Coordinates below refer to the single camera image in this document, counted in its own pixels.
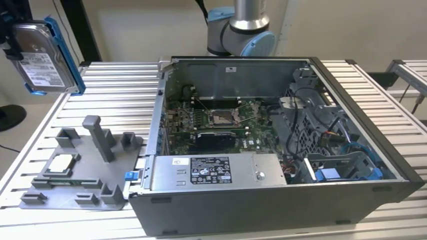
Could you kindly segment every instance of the power supply label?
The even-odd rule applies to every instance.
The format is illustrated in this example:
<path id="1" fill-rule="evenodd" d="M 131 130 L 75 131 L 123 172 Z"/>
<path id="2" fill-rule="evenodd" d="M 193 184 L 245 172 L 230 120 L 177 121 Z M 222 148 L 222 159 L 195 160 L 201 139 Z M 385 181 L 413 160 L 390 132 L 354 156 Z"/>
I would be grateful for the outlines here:
<path id="1" fill-rule="evenodd" d="M 231 184 L 233 169 L 229 157 L 193 157 L 191 161 L 193 184 Z"/>

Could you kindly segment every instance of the aluminum slat table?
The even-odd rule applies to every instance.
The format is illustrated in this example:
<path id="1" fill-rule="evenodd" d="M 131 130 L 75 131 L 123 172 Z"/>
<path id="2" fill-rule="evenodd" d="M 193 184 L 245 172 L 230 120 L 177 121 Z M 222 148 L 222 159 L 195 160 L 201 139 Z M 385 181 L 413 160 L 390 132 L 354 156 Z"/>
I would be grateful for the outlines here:
<path id="1" fill-rule="evenodd" d="M 386 71 L 397 73 L 427 96 L 427 60 L 394 60 Z"/>
<path id="2" fill-rule="evenodd" d="M 357 64 L 349 64 L 343 60 L 323 61 L 323 64 L 422 178 L 427 180 L 425 125 Z M 0 236 L 11 236 L 6 239 L 154 239 L 146 236 L 130 204 L 121 211 L 37 210 L 18 207 L 21 197 L 58 146 L 54 137 L 61 128 L 78 127 L 79 134 L 89 134 L 81 125 L 86 115 L 93 114 L 102 116 L 102 126 L 114 133 L 133 131 L 145 139 L 149 138 L 159 80 L 158 63 L 95 62 L 82 69 L 82 75 L 87 83 L 85 95 L 61 95 L 0 181 Z M 145 158 L 141 155 L 137 168 L 143 166 Z M 427 186 L 404 202 L 381 206 L 354 225 L 175 239 L 413 240 L 426 237 Z"/>

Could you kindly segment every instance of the gray plastic holder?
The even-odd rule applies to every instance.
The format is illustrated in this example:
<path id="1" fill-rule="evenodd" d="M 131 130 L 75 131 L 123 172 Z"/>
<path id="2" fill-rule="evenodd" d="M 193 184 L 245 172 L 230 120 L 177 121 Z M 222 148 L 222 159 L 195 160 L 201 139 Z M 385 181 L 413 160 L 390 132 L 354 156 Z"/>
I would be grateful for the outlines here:
<path id="1" fill-rule="evenodd" d="M 81 136 L 74 128 L 62 129 L 57 136 L 59 146 L 22 196 L 22 209 L 121 210 L 125 207 L 125 176 L 135 168 L 143 139 L 134 132 L 113 134 L 102 129 L 101 121 L 99 116 L 91 115 L 83 121 L 91 136 Z M 51 171 L 59 155 L 73 158 L 66 157 L 67 161 L 61 162 L 67 166 L 63 171 L 58 166 Z"/>

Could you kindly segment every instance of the motherboard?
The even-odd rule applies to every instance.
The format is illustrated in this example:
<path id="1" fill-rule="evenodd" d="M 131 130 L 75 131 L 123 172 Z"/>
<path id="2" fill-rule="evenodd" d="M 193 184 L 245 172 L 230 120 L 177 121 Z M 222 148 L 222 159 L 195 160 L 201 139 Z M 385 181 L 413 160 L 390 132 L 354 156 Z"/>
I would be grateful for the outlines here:
<path id="1" fill-rule="evenodd" d="M 279 137 L 261 99 L 175 101 L 167 106 L 171 155 L 281 154 Z"/>

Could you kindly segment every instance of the black rubber foot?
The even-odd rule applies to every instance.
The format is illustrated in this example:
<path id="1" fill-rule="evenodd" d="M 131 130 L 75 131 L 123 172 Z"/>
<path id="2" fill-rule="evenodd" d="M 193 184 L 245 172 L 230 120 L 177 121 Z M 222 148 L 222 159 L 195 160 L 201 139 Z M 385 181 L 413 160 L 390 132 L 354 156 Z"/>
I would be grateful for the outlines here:
<path id="1" fill-rule="evenodd" d="M 0 107 L 0 132 L 14 128 L 27 117 L 26 109 L 19 105 Z"/>

